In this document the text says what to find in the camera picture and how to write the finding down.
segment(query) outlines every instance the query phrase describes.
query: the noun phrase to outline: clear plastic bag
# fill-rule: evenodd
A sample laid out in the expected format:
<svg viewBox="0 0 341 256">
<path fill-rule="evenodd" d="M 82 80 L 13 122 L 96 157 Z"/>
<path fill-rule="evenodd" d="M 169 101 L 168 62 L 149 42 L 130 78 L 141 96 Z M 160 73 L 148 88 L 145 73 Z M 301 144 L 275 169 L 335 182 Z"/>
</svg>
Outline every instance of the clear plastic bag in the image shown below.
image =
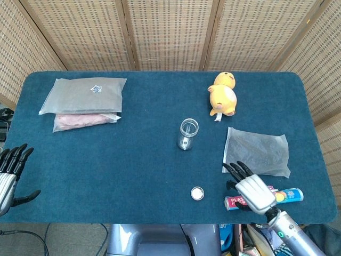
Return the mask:
<svg viewBox="0 0 341 256">
<path fill-rule="evenodd" d="M 120 117 L 116 113 L 65 115 L 56 114 L 53 132 L 77 129 L 97 124 L 116 123 Z"/>
<path fill-rule="evenodd" d="M 56 79 L 39 114 L 122 112 L 122 89 L 127 79 L 92 77 Z"/>
<path fill-rule="evenodd" d="M 290 176 L 289 148 L 285 135 L 244 132 L 229 127 L 224 163 L 244 162 L 254 174 Z"/>
</svg>

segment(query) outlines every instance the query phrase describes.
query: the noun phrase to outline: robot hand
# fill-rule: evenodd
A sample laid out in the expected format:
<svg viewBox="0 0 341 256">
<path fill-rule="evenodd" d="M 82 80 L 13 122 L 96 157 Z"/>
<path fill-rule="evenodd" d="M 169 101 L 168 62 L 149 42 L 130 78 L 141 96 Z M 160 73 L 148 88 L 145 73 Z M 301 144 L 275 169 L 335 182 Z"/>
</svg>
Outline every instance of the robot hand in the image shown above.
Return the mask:
<svg viewBox="0 0 341 256">
<path fill-rule="evenodd" d="M 29 148 L 23 152 L 26 147 L 27 144 L 24 144 L 12 150 L 5 149 L 0 153 L 0 216 L 4 215 L 10 207 L 28 203 L 40 194 L 40 190 L 36 190 L 29 196 L 13 198 L 25 162 L 34 150 Z"/>
<path fill-rule="evenodd" d="M 243 162 L 237 163 L 240 167 L 234 163 L 230 163 L 231 166 L 223 163 L 237 181 L 237 183 L 228 181 L 227 185 L 234 187 L 242 195 L 253 212 L 265 214 L 277 204 L 276 197 L 258 175 L 253 174 Z"/>
</svg>

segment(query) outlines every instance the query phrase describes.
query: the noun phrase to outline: pink package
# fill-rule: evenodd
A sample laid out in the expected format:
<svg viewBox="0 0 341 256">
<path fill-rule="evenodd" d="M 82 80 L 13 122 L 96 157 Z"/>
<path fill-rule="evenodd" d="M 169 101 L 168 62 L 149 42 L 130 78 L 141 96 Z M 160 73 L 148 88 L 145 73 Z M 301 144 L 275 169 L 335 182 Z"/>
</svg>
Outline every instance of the pink package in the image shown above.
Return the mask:
<svg viewBox="0 0 341 256">
<path fill-rule="evenodd" d="M 116 113 L 105 114 L 56 114 L 53 132 L 82 128 L 97 124 L 116 123 L 120 119 Z"/>
</svg>

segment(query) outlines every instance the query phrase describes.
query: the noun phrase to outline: glass jar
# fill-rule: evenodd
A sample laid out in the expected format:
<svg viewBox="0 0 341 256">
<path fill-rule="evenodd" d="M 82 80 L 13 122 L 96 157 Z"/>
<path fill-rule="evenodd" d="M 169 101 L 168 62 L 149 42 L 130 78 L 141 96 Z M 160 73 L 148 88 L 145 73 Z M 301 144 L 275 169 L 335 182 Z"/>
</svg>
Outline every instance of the glass jar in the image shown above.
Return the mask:
<svg viewBox="0 0 341 256">
<path fill-rule="evenodd" d="M 177 145 L 182 150 L 189 150 L 193 146 L 194 137 L 199 131 L 199 124 L 192 118 L 187 118 L 180 125 L 180 133 L 177 138 Z"/>
</svg>

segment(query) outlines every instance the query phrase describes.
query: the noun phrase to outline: sticker label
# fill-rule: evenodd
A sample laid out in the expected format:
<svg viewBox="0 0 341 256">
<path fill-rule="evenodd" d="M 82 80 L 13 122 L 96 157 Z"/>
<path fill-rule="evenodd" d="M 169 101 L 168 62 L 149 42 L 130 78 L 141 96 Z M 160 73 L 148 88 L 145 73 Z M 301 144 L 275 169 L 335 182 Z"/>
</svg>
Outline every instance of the sticker label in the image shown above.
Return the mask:
<svg viewBox="0 0 341 256">
<path fill-rule="evenodd" d="M 95 85 L 95 86 L 92 87 L 90 90 L 93 91 L 94 93 L 102 92 L 102 87 L 101 87 L 101 86 Z"/>
</svg>

